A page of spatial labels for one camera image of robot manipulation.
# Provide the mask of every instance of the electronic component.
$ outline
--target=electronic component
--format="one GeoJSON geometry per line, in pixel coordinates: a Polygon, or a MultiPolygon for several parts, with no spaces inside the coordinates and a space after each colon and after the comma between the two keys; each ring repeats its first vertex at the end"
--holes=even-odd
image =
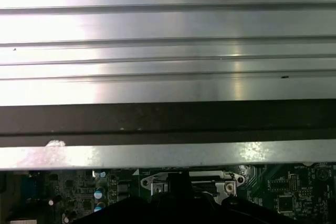
{"type": "Polygon", "coordinates": [[[60,195],[56,195],[54,198],[52,198],[52,199],[50,199],[50,200],[48,201],[48,204],[49,204],[50,206],[53,206],[53,205],[59,203],[61,200],[62,200],[62,196],[60,196],[60,195]]]}
{"type": "Polygon", "coordinates": [[[96,189],[96,191],[94,191],[94,194],[93,194],[94,198],[95,199],[101,199],[103,197],[103,195],[104,195],[104,191],[105,190],[104,190],[103,187],[98,187],[96,189]]]}
{"type": "Polygon", "coordinates": [[[83,205],[83,208],[85,210],[90,210],[92,209],[92,200],[90,199],[85,199],[83,202],[82,202],[82,205],[83,205]]]}
{"type": "Polygon", "coordinates": [[[71,211],[68,215],[65,215],[63,221],[64,223],[71,223],[77,216],[75,211],[71,211]]]}
{"type": "Polygon", "coordinates": [[[289,190],[289,180],[287,179],[271,180],[270,190],[274,192],[288,191],[289,190]]]}
{"type": "Polygon", "coordinates": [[[73,180],[67,180],[65,181],[65,186],[66,187],[73,187],[74,185],[74,181],[73,180]]]}
{"type": "Polygon", "coordinates": [[[279,196],[278,197],[278,210],[280,213],[293,212],[293,197],[292,196],[279,196]]]}

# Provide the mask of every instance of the metal surface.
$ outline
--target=metal surface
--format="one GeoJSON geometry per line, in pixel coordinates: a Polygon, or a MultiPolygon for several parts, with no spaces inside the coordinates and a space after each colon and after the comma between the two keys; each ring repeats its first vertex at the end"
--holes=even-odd
{"type": "Polygon", "coordinates": [[[0,169],[128,168],[333,162],[336,140],[0,148],[0,169]]]}
{"type": "MultiPolygon", "coordinates": [[[[151,195],[169,191],[169,182],[167,181],[169,173],[157,173],[152,176],[146,177],[141,180],[141,186],[151,191],[151,195]]],[[[215,201],[221,204],[222,201],[229,196],[237,196],[237,187],[244,184],[245,179],[242,175],[231,172],[217,171],[202,171],[202,172],[189,172],[191,184],[193,187],[207,191],[207,186],[216,187],[217,194],[212,194],[215,201]]]]}
{"type": "Polygon", "coordinates": [[[1,0],[0,105],[336,98],[336,0],[1,0]]]}

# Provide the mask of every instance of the motherboard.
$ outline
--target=motherboard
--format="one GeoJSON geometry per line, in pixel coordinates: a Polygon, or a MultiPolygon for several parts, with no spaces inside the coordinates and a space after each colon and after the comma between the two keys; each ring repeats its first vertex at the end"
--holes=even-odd
{"type": "MultiPolygon", "coordinates": [[[[20,205],[44,201],[48,223],[65,224],[130,196],[150,199],[148,179],[185,169],[105,169],[29,172],[21,176],[20,205]]],[[[238,176],[236,195],[301,223],[336,223],[336,166],[327,163],[188,168],[190,173],[238,176]]]]}

